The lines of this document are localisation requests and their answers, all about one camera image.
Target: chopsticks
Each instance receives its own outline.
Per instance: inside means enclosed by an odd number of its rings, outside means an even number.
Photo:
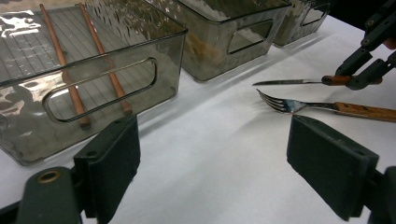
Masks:
[[[95,45],[96,45],[99,53],[104,54],[105,49],[103,48],[103,45],[99,39],[99,36],[96,33],[96,29],[93,26],[92,21],[90,20],[90,16],[88,15],[87,9],[84,7],[84,5],[82,3],[79,4],[79,8],[81,9],[82,14],[84,15],[85,22],[87,22],[87,25],[90,29],[90,33],[93,38],[93,41],[95,42]],[[107,61],[111,64],[111,67],[114,67],[114,63],[111,60],[107,60]],[[109,78],[110,78],[111,84],[113,85],[113,88],[116,92],[116,96],[120,98],[121,96],[125,95],[125,92],[122,89],[122,86],[120,85],[120,82],[116,77],[116,74],[111,72],[109,74]],[[131,106],[128,104],[128,102],[122,100],[120,103],[121,103],[122,110],[123,110],[124,114],[130,115],[133,113],[133,110],[132,110]]]
[[[59,43],[58,37],[56,36],[55,31],[52,27],[52,23],[50,21],[50,16],[42,4],[40,4],[40,9],[44,15],[44,21],[49,28],[49,35],[52,40],[52,44],[55,47],[55,51],[56,51],[56,55],[58,56],[59,64],[61,66],[66,65],[66,59],[64,57],[64,52],[62,51],[61,44]],[[63,71],[62,79],[64,80],[64,82],[66,84],[73,82],[73,80],[67,74],[67,71]],[[82,103],[81,98],[79,97],[76,87],[75,86],[68,87],[68,90],[69,90],[70,98],[72,100],[73,107],[75,109],[76,114],[79,115],[79,114],[84,113],[85,112],[84,104]],[[82,129],[88,129],[91,127],[91,122],[88,117],[82,117],[82,118],[78,119],[78,123]]]

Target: dark background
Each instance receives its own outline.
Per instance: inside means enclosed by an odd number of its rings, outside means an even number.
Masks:
[[[364,30],[364,23],[386,2],[386,0],[338,0],[330,15]]]

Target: wooden fork handle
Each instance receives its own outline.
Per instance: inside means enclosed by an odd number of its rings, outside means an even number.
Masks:
[[[345,86],[350,80],[352,80],[353,76],[324,76],[321,81],[324,85],[328,86]],[[382,82],[382,77],[373,81],[371,85],[378,85]]]
[[[396,122],[396,110],[392,109],[367,105],[353,105],[341,102],[334,103],[334,107],[337,110],[337,113],[342,115]]]

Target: knife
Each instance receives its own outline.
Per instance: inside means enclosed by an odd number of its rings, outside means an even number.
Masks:
[[[286,80],[270,80],[254,83],[253,86],[264,85],[296,85],[296,84],[315,84],[321,83],[327,86],[344,86],[354,77],[350,76],[324,76],[322,79],[286,79]],[[382,77],[372,82],[373,85],[378,85],[382,82]]]

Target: white table surface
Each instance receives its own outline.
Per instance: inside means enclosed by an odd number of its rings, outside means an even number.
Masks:
[[[286,161],[291,115],[276,113],[258,81],[334,74],[359,46],[363,31],[328,17],[316,34],[269,52],[206,83],[181,71],[179,92],[138,115],[141,163],[111,223],[345,223]],[[381,46],[373,55],[386,59]],[[320,84],[259,87],[275,97],[342,101],[396,109],[395,70],[361,91]],[[377,170],[396,165],[396,123],[320,110],[299,113],[323,121],[380,156]],[[79,144],[31,167],[0,151],[0,207],[21,199],[36,172],[72,167]],[[369,210],[350,223],[367,223]]]

